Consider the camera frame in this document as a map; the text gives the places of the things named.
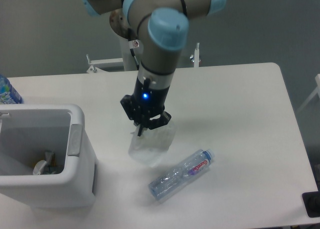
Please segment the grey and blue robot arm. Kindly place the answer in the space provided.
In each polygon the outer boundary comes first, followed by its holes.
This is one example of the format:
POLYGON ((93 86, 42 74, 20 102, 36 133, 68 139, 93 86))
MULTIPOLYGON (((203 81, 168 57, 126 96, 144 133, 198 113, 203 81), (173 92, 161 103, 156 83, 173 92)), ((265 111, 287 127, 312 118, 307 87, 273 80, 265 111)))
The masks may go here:
POLYGON ((227 0, 82 0, 90 15, 121 9, 129 28, 143 44, 134 92, 121 99, 130 120, 144 130, 171 120, 165 100, 188 39, 189 21, 221 11, 227 0))

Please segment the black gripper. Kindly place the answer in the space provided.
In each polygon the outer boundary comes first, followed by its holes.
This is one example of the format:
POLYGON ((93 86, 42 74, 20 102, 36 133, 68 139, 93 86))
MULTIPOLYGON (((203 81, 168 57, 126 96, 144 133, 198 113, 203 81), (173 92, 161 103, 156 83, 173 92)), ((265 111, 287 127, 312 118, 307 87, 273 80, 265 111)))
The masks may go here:
POLYGON ((137 136, 143 134, 144 129, 154 130, 169 123, 172 116, 165 111, 165 100, 169 87, 165 89, 144 88, 136 79, 133 95, 126 94, 121 100, 129 120, 139 125, 137 136))

